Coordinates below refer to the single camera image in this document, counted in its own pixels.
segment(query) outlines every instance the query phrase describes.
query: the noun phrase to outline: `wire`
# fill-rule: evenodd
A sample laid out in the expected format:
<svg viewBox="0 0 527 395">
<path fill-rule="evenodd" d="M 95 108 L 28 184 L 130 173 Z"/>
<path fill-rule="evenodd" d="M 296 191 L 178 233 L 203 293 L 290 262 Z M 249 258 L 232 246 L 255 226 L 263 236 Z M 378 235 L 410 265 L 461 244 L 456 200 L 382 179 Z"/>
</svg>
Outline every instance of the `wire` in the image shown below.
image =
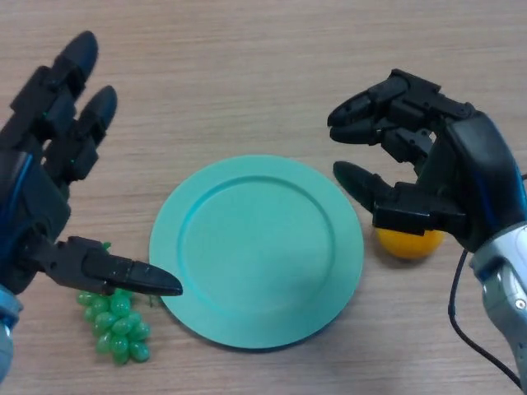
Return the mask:
<svg viewBox="0 0 527 395">
<path fill-rule="evenodd" d="M 464 261 L 467 259 L 467 254 L 468 251 L 464 249 L 461 256 L 459 257 L 458 267 L 455 269 L 454 280 L 452 281 L 452 288 L 450 289 L 450 298 L 448 301 L 448 317 L 450 319 L 450 324 L 452 324 L 452 328 L 455 330 L 458 336 L 461 337 L 461 340 L 467 343 L 473 350 L 475 350 L 481 356 L 486 358 L 491 364 L 501 370 L 501 372 L 506 374 L 507 377 L 511 379 L 512 382 L 516 384 L 519 389 L 521 389 L 521 381 L 518 376 L 516 376 L 514 372 L 510 370 L 503 362 L 498 360 L 494 355 L 492 355 L 490 352 L 485 350 L 478 343 L 474 342 L 470 337 L 468 337 L 461 330 L 459 324 L 455 320 L 455 294 L 458 290 L 459 278 L 461 276 L 461 271 L 463 270 Z"/>
</svg>

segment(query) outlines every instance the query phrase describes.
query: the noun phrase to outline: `plastic grapes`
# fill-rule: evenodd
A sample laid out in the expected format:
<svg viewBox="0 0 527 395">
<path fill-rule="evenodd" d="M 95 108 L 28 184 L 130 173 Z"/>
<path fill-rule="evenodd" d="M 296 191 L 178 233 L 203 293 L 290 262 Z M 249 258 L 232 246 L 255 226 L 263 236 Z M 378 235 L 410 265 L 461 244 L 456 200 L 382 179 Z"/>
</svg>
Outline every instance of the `plastic grapes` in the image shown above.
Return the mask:
<svg viewBox="0 0 527 395">
<path fill-rule="evenodd" d="M 110 243 L 104 243 L 107 249 Z M 116 290 L 112 296 L 81 291 L 77 303 L 84 306 L 84 319 L 91 324 L 97 338 L 96 352 L 112 354 L 116 365 L 128 360 L 145 362 L 150 350 L 145 340 L 150 336 L 150 325 L 142 321 L 141 314 L 131 309 L 133 292 Z"/>
</svg>

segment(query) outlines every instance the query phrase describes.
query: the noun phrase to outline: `plate rim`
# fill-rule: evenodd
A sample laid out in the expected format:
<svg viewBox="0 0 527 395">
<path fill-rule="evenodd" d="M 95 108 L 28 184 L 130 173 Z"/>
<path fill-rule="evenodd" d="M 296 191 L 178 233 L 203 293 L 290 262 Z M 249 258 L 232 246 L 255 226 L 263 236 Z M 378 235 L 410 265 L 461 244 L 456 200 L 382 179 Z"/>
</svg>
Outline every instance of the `plate rim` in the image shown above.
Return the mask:
<svg viewBox="0 0 527 395">
<path fill-rule="evenodd" d="M 161 299 L 163 300 L 163 303 L 166 305 L 167 309 L 170 311 L 170 313 L 176 317 L 178 319 L 178 321 L 180 321 L 188 330 L 190 330 L 191 332 L 197 334 L 198 336 L 200 337 L 203 337 L 205 339 L 207 339 L 208 341 L 210 342 L 214 342 L 214 343 L 217 343 L 217 344 L 220 344 L 220 345 L 223 345 L 223 346 L 229 346 L 229 347 L 234 347 L 234 348 L 243 348 L 243 349 L 249 349 L 249 350 L 262 350 L 262 349 L 271 349 L 271 348 L 276 348 L 276 347 L 283 347 L 283 346 L 287 346 L 288 344 L 295 344 L 295 343 L 298 343 L 298 342 L 302 342 L 303 340 L 305 340 L 306 338 L 310 337 L 310 336 L 313 336 L 314 334 L 316 334 L 317 332 L 321 331 L 323 328 L 325 328 L 325 326 L 327 326 L 328 324 L 330 324 L 333 320 L 336 319 L 336 317 L 340 314 L 340 312 L 346 307 L 346 305 L 348 304 L 348 302 L 351 300 L 351 298 L 353 297 L 353 295 L 355 294 L 355 291 L 357 290 L 357 287 L 359 286 L 359 283 L 360 283 L 360 280 L 361 280 L 361 275 L 362 275 L 362 270 L 363 270 L 363 264 L 364 264 L 364 238 L 363 238 L 363 234 L 362 234 L 362 229 L 361 229 L 361 223 L 359 221 L 359 218 L 357 216 L 357 213 L 355 212 L 351 202 L 349 201 L 349 199 L 343 194 L 343 192 L 338 188 L 338 186 L 332 182 L 331 179 L 329 179 L 328 177 L 326 177 L 324 174 L 320 173 L 318 170 L 316 169 L 313 169 L 311 167 L 309 167 L 308 165 L 305 165 L 303 163 L 301 163 L 300 161 L 297 161 L 297 160 L 293 160 L 293 159 L 290 159 L 290 158 L 285 158 L 285 157 L 282 157 L 282 156 L 272 156 L 272 155 L 245 155 L 245 156 L 235 156 L 235 157 L 231 157 L 231 158 L 226 158 L 224 160 L 219 160 L 217 162 L 214 162 L 214 163 L 211 163 L 210 165 L 207 165 L 205 166 L 204 168 L 202 168 L 201 170 L 199 170 L 198 172 L 190 175 L 183 183 L 181 183 L 180 185 L 178 185 L 178 187 L 176 187 L 169 195 L 169 197 L 163 202 L 163 205 L 161 206 L 161 209 L 159 210 L 157 216 L 156 216 L 156 220 L 154 222 L 154 225 L 152 227 L 152 232 L 151 232 L 151 236 L 150 236 L 150 244 L 149 244 L 149 257 L 150 257 L 150 262 L 152 264 L 155 264 L 161 268 L 164 268 L 165 270 L 168 270 L 169 272 L 172 272 L 173 274 L 175 274 L 177 277 L 181 277 L 181 273 L 178 273 L 178 272 L 175 272 L 174 271 L 174 268 L 175 269 L 178 269 L 178 267 L 180 266 L 178 263 L 177 263 L 177 252 L 175 251 L 176 247 L 174 247 L 174 251 L 175 251 L 175 259 L 176 261 L 172 261 L 173 263 L 170 265 L 170 264 L 160 264 L 161 263 L 161 258 L 165 257 L 165 255 L 161 255 L 160 257 L 157 256 L 157 253 L 156 253 L 156 246 L 161 243 L 161 241 L 158 241 L 159 238 L 161 237 L 161 239 L 164 239 L 166 236 L 162 235 L 160 236 L 159 234 L 159 229 L 160 229 L 160 223 L 162 221 L 164 221 L 164 211 L 167 211 L 167 210 L 170 210 L 170 207 L 174 205 L 174 201 L 177 203 L 177 199 L 179 197 L 179 195 L 184 195 L 184 193 L 186 192 L 187 188 L 188 190 L 190 191 L 192 188 L 197 188 L 197 189 L 200 189 L 202 187 L 202 182 L 203 181 L 200 181 L 200 179 L 207 179 L 209 180 L 209 177 L 211 177 L 211 174 L 214 175 L 222 175 L 222 171 L 224 171 L 225 169 L 229 169 L 229 168 L 232 168 L 234 170 L 234 173 L 240 171 L 242 174 L 243 174 L 243 171 L 241 171 L 240 169 L 241 166 L 239 166 L 239 164 L 241 162 L 244 162 L 244 161 L 248 161 L 250 162 L 251 166 L 263 166 L 263 167 L 270 167 L 272 168 L 273 165 L 277 166 L 277 169 L 280 169 L 281 172 L 280 173 L 277 173 L 277 174 L 273 174 L 273 177 L 275 179 L 281 179 L 282 181 L 286 181 L 287 183 L 289 184 L 293 184 L 295 187 L 298 187 L 300 189 L 302 189 L 305 193 L 307 193 L 309 195 L 310 198 L 312 198 L 316 203 L 317 203 L 317 206 L 319 208 L 319 210 L 323 210 L 324 214 L 330 219 L 330 225 L 332 228 L 335 227 L 335 223 L 334 223 L 334 220 L 335 218 L 337 218 L 337 223 L 338 223 L 338 228 L 342 228 L 342 229 L 333 229 L 333 231 L 335 233 L 337 233 L 338 235 L 338 238 L 335 239 L 334 243 L 335 243 L 335 249 L 337 249 L 338 251 L 344 251 L 344 252 L 347 252 L 349 254 L 349 256 L 351 257 L 351 259 L 354 261 L 354 262 L 350 262 L 348 263 L 347 265 L 342 265 L 341 263 L 339 263 L 338 259 L 339 257 L 335 257 L 335 262 L 333 263 L 332 265 L 332 268 L 331 268 L 331 273 L 330 273 L 330 276 L 329 277 L 335 277 L 336 274 L 335 274 L 335 267 L 337 265 L 340 265 L 340 267 L 338 268 L 342 273 L 339 273 L 341 279 L 337 281 L 337 284 L 340 284 L 341 286 L 345 286 L 347 288 L 347 290 L 335 290 L 334 293 L 338 293 L 340 292 L 340 296 L 338 296 L 337 299 L 339 299 L 339 302 L 338 303 L 335 303 L 333 302 L 333 304 L 337 304 L 339 306 L 339 308 L 333 308 L 332 309 L 332 313 L 331 314 L 326 314 L 326 315 L 331 315 L 331 317 L 326 317 L 324 320 L 319 320 L 319 321 L 324 321 L 324 324 L 322 323 L 318 323 L 317 325 L 315 325 L 317 328 L 315 330 L 313 330 L 312 326 L 310 323 L 309 323 L 309 317 L 307 317 L 307 313 L 308 312 L 303 312 L 302 314 L 304 315 L 299 315 L 301 317 L 301 320 L 304 320 L 302 321 L 306 326 L 310 326 L 311 327 L 305 331 L 301 331 L 301 330 L 297 330 L 297 331 L 294 331 L 293 332 L 296 332 L 296 336 L 293 336 L 293 334 L 289 333 L 289 336 L 286 338 L 284 338 L 284 340 L 282 342 L 280 342 L 280 344 L 278 344 L 278 342 L 276 341 L 265 341 L 264 339 L 259 339 L 259 341 L 257 341 L 257 339 L 252 339 L 251 341 L 247 341 L 247 339 L 232 339 L 232 338 L 229 338 L 229 336 L 221 336 L 218 335 L 218 333 L 221 333 L 218 332 L 218 330 L 215 330 L 215 329 L 212 329 L 212 330 L 208 330 L 210 327 L 211 327 L 211 323 L 210 322 L 210 318 L 209 318 L 209 322 L 208 322 L 208 325 L 205 326 L 205 328 L 203 328 L 203 325 L 200 325 L 199 324 L 199 320 L 198 319 L 194 319 L 194 320 L 189 320 L 189 315 L 188 314 L 185 314 L 184 312 L 182 313 L 181 312 L 181 309 L 178 313 L 176 313 L 174 310 L 175 309 L 179 309 L 181 305 L 184 305 L 184 296 L 177 296 L 177 297 L 162 297 Z M 302 180 L 301 182 L 304 183 L 304 185 L 301 184 L 301 182 L 297 182 L 296 179 L 288 179 L 284 176 L 284 174 L 286 173 L 286 171 L 284 170 L 284 168 L 287 170 L 287 171 L 290 171 L 292 172 L 293 170 L 296 170 L 296 171 L 299 171 L 300 173 L 304 173 L 304 175 L 309 175 L 309 178 L 312 178 L 311 180 L 307 179 L 307 182 L 305 182 L 305 180 Z M 229 176 L 229 179 L 233 179 L 234 176 L 232 174 L 230 174 Z M 314 185 L 315 183 L 313 181 L 319 181 L 320 183 L 324 183 L 326 184 L 325 186 L 327 186 L 326 191 L 322 191 L 321 194 L 319 194 L 320 191 L 318 191 L 317 193 L 312 193 L 312 191 L 310 191 L 310 188 L 309 186 L 312 186 Z M 202 198 L 203 195 L 207 194 L 209 190 L 211 189 L 214 189 L 217 185 L 220 185 L 222 184 L 222 181 L 221 180 L 218 180 L 217 182 L 215 181 L 214 184 L 212 185 L 212 187 L 210 188 L 207 188 L 205 190 L 202 191 L 201 194 L 199 195 L 196 195 L 194 196 L 192 199 L 187 199 L 189 200 L 187 206 L 190 204 L 191 206 L 195 204 L 195 202 L 199 199 Z M 338 204 L 341 206 L 340 208 L 346 208 L 345 211 L 347 211 L 347 213 L 344 211 L 344 215 L 341 215 L 341 213 L 339 212 L 339 214 L 337 216 L 335 215 L 332 215 L 331 212 L 328 212 L 328 208 L 326 207 L 326 205 L 324 205 L 324 202 L 320 202 L 319 200 L 317 200 L 316 198 L 332 198 L 333 200 L 339 200 L 340 202 L 338 202 Z M 188 213 L 188 210 L 187 209 L 181 209 L 180 210 L 180 214 L 179 216 L 188 216 L 189 213 Z M 172 223 L 175 222 L 175 226 L 173 226 L 173 228 L 175 230 L 173 230 L 172 233 L 174 233 L 175 235 L 171 236 L 170 239 L 173 239 L 174 240 L 174 245 L 176 245 L 178 243 L 178 238 L 180 237 L 180 231 L 181 231 L 181 226 L 183 225 L 181 223 L 181 219 L 179 219 L 178 221 L 172 221 Z M 358 236 L 357 235 L 354 235 L 354 236 L 350 236 L 350 234 L 348 235 L 343 235 L 342 232 L 343 231 L 355 231 L 358 233 Z M 344 247 L 342 247 L 341 249 L 339 249 L 339 245 L 341 245 L 341 243 L 346 243 L 346 239 L 349 239 L 349 240 L 352 240 L 353 243 L 355 245 L 353 245 L 354 247 L 354 250 L 353 252 L 349 252 L 349 248 L 345 249 Z M 346 276 L 346 275 L 350 275 L 347 277 L 347 281 L 346 283 L 347 284 L 344 284 L 342 282 L 342 276 Z M 322 288 L 325 288 L 327 286 L 327 284 L 323 284 L 321 287 Z M 225 323 L 223 323 L 221 325 L 221 323 L 219 322 L 216 322 L 216 320 L 212 320 L 214 321 L 215 324 L 217 324 L 217 326 L 219 328 L 221 328 L 222 326 L 225 327 Z"/>
</svg>

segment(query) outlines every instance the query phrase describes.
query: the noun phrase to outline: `wood grain surface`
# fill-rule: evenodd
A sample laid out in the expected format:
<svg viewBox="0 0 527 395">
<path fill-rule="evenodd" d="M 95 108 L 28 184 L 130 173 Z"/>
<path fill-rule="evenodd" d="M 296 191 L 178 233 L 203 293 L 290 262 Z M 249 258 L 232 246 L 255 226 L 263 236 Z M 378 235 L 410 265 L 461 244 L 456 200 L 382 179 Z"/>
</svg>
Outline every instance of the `wood grain surface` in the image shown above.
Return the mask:
<svg viewBox="0 0 527 395">
<path fill-rule="evenodd" d="M 525 0 L 2 0 L 0 117 L 27 77 L 77 33 L 100 58 L 80 105 L 112 84 L 119 111 L 89 179 L 72 189 L 65 235 L 111 240 L 147 259 L 158 209 L 181 181 L 229 156 L 270 153 L 329 177 L 350 160 L 388 181 L 412 180 L 379 147 L 331 142 L 326 117 L 399 67 L 488 112 L 527 170 Z M 3 394 L 440 395 L 519 393 L 454 334 L 446 304 L 461 248 L 448 239 L 425 262 L 366 241 L 360 288 L 327 331 L 262 355 L 219 350 L 161 306 L 152 360 L 115 368 L 95 354 L 72 290 L 38 276 L 21 296 L 16 356 Z M 466 332 L 511 364 L 470 270 L 459 289 Z"/>
</svg>

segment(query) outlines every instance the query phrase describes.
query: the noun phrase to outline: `orange ball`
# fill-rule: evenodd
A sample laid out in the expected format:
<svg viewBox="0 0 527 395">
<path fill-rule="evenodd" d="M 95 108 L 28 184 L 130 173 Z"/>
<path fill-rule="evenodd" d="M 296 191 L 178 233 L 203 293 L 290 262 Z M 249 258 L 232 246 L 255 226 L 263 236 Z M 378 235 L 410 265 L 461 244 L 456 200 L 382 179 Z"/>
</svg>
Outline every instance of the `orange ball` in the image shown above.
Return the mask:
<svg viewBox="0 0 527 395">
<path fill-rule="evenodd" d="M 419 259 L 433 253 L 445 234 L 439 230 L 426 230 L 423 236 L 409 235 L 395 230 L 376 228 L 380 244 L 392 255 L 402 259 Z"/>
</svg>

